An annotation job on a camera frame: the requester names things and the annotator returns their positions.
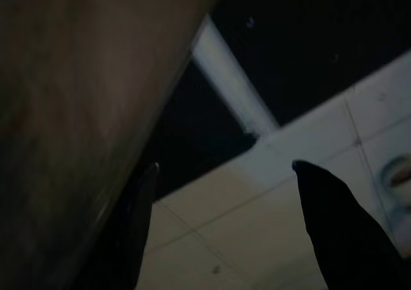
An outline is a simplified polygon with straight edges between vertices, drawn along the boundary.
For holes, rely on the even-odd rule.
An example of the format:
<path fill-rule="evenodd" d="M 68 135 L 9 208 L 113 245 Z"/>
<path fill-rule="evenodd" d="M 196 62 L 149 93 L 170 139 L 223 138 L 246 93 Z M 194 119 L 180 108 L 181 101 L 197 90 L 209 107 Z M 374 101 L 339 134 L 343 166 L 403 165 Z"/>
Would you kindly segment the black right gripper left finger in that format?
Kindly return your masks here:
<path fill-rule="evenodd" d="M 135 289 L 159 177 L 153 163 L 130 178 L 75 279 L 76 289 Z"/>

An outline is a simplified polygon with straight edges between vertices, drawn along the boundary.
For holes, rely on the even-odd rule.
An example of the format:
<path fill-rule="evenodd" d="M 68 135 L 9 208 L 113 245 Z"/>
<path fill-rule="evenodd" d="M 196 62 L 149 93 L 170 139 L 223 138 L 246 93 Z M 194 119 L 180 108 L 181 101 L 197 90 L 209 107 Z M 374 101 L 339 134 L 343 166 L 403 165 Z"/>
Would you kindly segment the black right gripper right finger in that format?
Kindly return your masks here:
<path fill-rule="evenodd" d="M 307 161 L 295 160 L 292 168 L 328 289 L 410 289 L 406 262 L 347 184 Z"/>

